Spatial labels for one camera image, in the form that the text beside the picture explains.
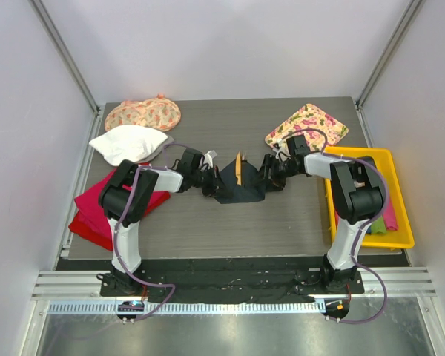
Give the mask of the dark blue paper napkin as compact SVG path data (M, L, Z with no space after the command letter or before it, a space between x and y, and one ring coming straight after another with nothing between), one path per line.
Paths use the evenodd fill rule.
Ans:
M255 185L253 181L257 178L258 170L249 162L243 163L242 167L242 185L237 184L235 175L236 160L230 162L221 170L220 176L229 195L215 197L220 204L250 203L260 202L265 199L265 186Z

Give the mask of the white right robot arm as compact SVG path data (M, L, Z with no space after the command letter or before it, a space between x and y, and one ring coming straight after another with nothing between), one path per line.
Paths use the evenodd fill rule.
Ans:
M335 293L355 279L360 245L370 225L386 209L389 190L372 163L320 152L297 154L284 161L266 154L253 184L267 192L281 191L289 177L300 174L330 181L338 224L334 242L323 256L320 285Z

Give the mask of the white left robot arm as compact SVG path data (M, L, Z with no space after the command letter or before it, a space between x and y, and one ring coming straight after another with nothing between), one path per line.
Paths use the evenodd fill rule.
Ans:
M183 193L199 188L206 197L230 197L217 166L201 163L202 158L180 159L175 168L154 168L124 160L99 195L99 204L111 228L112 270L102 280L114 280L128 296L142 290L138 274L142 258L139 253L139 223L151 197L157 192Z

